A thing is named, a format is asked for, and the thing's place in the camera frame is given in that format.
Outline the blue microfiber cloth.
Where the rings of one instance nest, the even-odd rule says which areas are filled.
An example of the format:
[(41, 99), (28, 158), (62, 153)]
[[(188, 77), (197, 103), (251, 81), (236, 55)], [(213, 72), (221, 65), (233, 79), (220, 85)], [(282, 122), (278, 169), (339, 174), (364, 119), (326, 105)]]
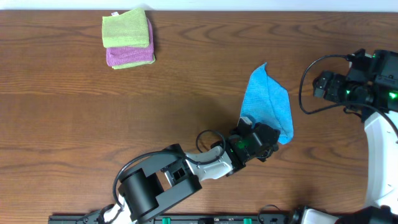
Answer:
[(278, 142), (288, 144), (294, 126), (288, 91), (266, 72), (264, 63), (252, 72), (241, 106), (240, 116), (280, 131)]

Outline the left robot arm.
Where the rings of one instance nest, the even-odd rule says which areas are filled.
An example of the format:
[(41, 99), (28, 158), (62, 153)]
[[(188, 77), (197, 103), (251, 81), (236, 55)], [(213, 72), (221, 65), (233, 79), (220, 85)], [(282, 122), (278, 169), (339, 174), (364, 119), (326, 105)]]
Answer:
[(201, 190), (201, 182), (230, 176), (247, 162), (264, 162), (277, 151), (280, 131), (243, 117), (228, 138), (207, 152), (184, 152), (179, 144), (148, 152), (125, 164), (113, 182), (115, 205), (99, 223), (146, 223)]

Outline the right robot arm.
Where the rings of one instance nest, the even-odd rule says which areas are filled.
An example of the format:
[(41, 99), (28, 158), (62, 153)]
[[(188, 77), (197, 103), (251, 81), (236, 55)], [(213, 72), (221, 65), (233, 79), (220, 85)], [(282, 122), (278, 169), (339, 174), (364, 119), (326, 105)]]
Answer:
[(397, 53), (359, 49), (344, 59), (348, 73), (322, 71), (313, 81), (313, 95), (364, 124), (369, 150), (364, 208), (331, 215), (304, 206), (290, 223), (397, 223)]

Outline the bottom green folded cloth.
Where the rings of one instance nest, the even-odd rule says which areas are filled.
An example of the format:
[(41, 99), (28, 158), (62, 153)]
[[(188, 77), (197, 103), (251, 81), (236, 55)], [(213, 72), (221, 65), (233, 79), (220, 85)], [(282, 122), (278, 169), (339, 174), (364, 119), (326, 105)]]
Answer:
[(125, 69), (125, 68), (132, 68), (132, 67), (138, 67), (141, 65), (152, 64), (154, 62), (155, 62), (155, 55), (153, 55), (152, 60), (149, 60), (149, 61), (130, 62), (130, 63), (122, 64), (122, 65), (112, 66), (112, 68), (115, 70), (120, 70), (120, 69)]

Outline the green folded cloth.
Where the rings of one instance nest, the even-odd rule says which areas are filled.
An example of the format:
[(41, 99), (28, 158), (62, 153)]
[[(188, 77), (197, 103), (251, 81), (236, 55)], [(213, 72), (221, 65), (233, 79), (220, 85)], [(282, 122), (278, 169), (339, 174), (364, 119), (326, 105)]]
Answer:
[(142, 8), (102, 17), (103, 47), (147, 47), (149, 26)]
[(132, 68), (132, 67), (138, 67), (141, 65), (152, 64), (154, 62), (155, 62), (155, 55), (153, 55), (152, 60), (149, 60), (149, 61), (130, 62), (130, 63), (122, 64), (122, 65), (112, 66), (112, 68), (115, 70), (120, 70), (120, 69), (125, 69), (125, 68)]

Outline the purple folded cloth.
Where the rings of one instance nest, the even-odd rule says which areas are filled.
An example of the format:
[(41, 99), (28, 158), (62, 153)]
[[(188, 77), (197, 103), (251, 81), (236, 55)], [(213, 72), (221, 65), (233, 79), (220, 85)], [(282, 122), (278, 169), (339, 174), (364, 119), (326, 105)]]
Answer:
[(154, 54), (153, 30), (150, 20), (147, 19), (149, 31), (149, 45), (140, 47), (112, 47), (106, 49), (106, 63), (109, 67), (130, 62), (152, 60)]

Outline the top green folded cloth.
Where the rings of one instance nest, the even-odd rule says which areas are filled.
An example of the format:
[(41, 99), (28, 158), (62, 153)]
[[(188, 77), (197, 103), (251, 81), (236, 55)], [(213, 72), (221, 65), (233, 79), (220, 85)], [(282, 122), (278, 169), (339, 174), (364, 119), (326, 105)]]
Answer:
[(103, 47), (147, 47), (149, 26), (142, 8), (102, 17)]

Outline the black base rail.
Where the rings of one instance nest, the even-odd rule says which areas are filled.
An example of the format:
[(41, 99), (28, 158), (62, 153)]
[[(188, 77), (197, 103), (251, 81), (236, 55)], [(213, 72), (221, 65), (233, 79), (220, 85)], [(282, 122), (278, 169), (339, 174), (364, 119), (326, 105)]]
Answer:
[[(149, 224), (162, 224), (169, 217), (171, 224), (244, 224), (244, 218), (251, 218), (252, 224), (288, 224), (300, 223), (299, 215), (285, 213), (262, 213), (250, 215), (162, 215), (148, 221)], [(88, 215), (52, 215), (48, 224), (99, 224), (103, 223), (98, 212)]]

